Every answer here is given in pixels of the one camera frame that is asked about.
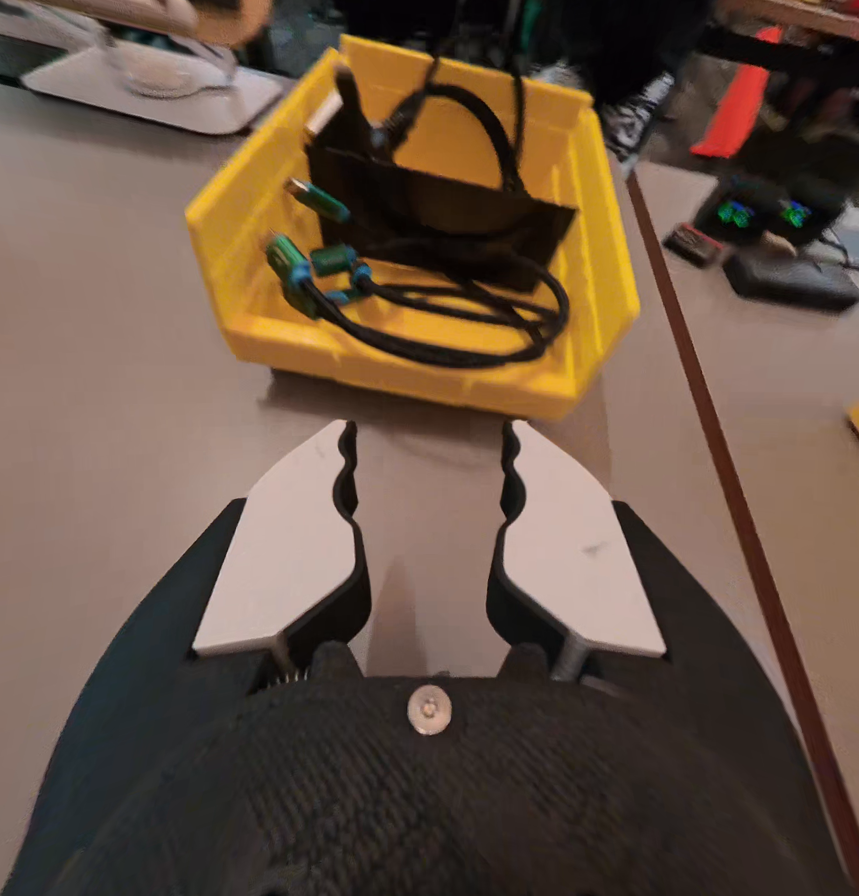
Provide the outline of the clear stand bracket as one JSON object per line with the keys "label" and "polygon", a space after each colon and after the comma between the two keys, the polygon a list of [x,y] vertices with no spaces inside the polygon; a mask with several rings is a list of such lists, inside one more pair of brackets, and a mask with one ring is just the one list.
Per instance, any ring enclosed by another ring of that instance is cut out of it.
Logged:
{"label": "clear stand bracket", "polygon": [[232,50],[179,35],[169,37],[189,51],[191,59],[198,59],[216,69],[218,81],[203,81],[193,63],[181,55],[116,39],[108,30],[99,37],[99,48],[119,84],[141,97],[180,99],[200,91],[226,89],[234,84],[237,60]]}

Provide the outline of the silver stand base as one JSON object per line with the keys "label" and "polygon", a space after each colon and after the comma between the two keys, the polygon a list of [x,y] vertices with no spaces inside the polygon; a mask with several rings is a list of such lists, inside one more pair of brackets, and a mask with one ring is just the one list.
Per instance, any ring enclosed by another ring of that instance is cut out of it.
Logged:
{"label": "silver stand base", "polygon": [[[168,51],[191,61],[203,81],[218,81],[219,73],[211,65],[191,59],[189,52]],[[119,84],[99,44],[40,66],[23,75],[20,83],[39,95],[204,136],[242,132],[285,91],[280,79],[237,65],[234,84],[229,88],[200,91],[180,99],[141,97]]]}

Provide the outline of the orange floor cone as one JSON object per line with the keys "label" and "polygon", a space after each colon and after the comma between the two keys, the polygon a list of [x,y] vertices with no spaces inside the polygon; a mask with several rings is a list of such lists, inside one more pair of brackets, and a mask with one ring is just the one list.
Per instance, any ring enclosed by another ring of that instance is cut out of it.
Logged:
{"label": "orange floor cone", "polygon": [[[711,27],[706,32],[702,48],[707,51],[711,49],[712,52],[708,53],[710,56],[716,55],[716,49],[724,50],[728,46],[729,39],[749,37],[731,30],[726,32],[726,38],[715,36],[721,30],[725,28]],[[754,34],[753,40],[778,44],[784,36],[784,30],[780,25],[769,25],[760,28]],[[694,157],[726,161],[737,155],[757,123],[768,79],[769,72],[766,69],[745,63],[737,65],[726,92],[711,116],[704,136],[690,149]]]}

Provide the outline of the dark grey braided-cable hub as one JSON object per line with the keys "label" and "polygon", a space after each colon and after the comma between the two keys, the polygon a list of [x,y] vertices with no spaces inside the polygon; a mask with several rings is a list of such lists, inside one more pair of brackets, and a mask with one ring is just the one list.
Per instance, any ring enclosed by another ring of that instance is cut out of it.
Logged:
{"label": "dark grey braided-cable hub", "polygon": [[[361,103],[354,73],[334,68],[336,108],[313,135],[306,154],[309,179],[297,201],[321,221],[325,245],[344,244],[361,255],[411,268],[479,280],[529,293],[567,237],[579,210],[533,196],[524,183],[527,91],[511,69],[515,120],[508,131],[480,95],[437,79],[435,57],[417,88],[378,123]],[[401,164],[425,113],[430,150],[466,151],[473,137],[493,153],[494,184]]]}

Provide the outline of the black flat device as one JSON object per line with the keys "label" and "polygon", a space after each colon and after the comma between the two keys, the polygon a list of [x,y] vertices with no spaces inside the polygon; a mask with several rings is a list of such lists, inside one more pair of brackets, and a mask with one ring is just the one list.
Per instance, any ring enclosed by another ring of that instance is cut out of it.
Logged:
{"label": "black flat device", "polygon": [[859,304],[859,287],[838,264],[743,251],[722,270],[738,297],[841,315]]}

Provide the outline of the small red-edged device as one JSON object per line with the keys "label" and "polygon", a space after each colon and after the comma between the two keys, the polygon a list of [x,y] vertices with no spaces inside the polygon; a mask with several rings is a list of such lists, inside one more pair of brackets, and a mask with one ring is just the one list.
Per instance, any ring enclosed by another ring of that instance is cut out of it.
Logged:
{"label": "small red-edged device", "polygon": [[723,243],[704,234],[688,222],[681,222],[662,240],[662,247],[698,270],[720,263],[725,255]]}

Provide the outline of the grey desk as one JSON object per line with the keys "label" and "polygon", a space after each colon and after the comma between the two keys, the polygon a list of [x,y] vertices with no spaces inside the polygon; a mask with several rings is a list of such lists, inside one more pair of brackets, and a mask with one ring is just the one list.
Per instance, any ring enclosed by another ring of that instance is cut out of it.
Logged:
{"label": "grey desk", "polygon": [[490,677],[503,422],[235,360],[184,221],[239,139],[0,84],[0,892],[70,711],[212,520],[357,425],[375,677]]}
{"label": "grey desk", "polygon": [[[635,173],[659,240],[714,181]],[[662,250],[859,821],[859,304],[831,316],[746,300],[719,267]]]}

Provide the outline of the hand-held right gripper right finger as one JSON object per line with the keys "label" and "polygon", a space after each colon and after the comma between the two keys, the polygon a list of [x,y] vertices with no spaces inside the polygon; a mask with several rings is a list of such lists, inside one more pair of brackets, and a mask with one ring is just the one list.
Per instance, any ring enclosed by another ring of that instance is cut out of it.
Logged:
{"label": "hand-held right gripper right finger", "polygon": [[608,490],[524,420],[503,425],[500,507],[486,611],[510,646],[538,645],[552,678],[593,652],[668,648]]}

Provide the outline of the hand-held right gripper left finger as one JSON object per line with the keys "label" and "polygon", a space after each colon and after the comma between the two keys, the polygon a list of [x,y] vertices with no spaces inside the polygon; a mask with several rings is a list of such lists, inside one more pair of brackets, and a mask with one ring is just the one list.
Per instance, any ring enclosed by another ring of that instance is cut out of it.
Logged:
{"label": "hand-held right gripper left finger", "polygon": [[356,424],[334,420],[250,489],[192,642],[201,657],[269,651],[310,662],[368,621],[366,552],[354,519]]}

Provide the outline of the dark device with green lights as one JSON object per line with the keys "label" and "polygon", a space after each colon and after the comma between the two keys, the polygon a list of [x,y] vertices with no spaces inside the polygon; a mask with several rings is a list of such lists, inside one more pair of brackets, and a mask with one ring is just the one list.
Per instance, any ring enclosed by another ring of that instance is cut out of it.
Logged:
{"label": "dark device with green lights", "polygon": [[723,244],[754,245],[765,233],[793,247],[810,245],[838,220],[849,196],[819,177],[799,175],[788,185],[753,175],[719,179],[692,226]]}

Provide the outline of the dark desk divider strip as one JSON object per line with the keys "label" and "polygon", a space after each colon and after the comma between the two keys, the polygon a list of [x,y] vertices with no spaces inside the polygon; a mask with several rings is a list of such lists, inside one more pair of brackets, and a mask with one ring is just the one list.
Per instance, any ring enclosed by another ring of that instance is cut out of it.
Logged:
{"label": "dark desk divider strip", "polygon": [[795,721],[801,727],[802,742],[810,761],[824,813],[831,823],[837,846],[835,852],[849,873],[859,894],[859,821],[849,798],[836,755],[829,739],[816,697],[806,675],[791,631],[777,585],[774,581],[754,518],[744,494],[737,468],[729,452],[712,394],[700,359],[692,342],[674,282],[637,174],[628,176],[625,186],[645,252],[651,266],[659,298],[670,325],[694,408],[702,425],[709,453],[714,462],[732,525],[751,576],[761,616],[768,631],[771,648],[781,670],[782,683],[788,689]]}

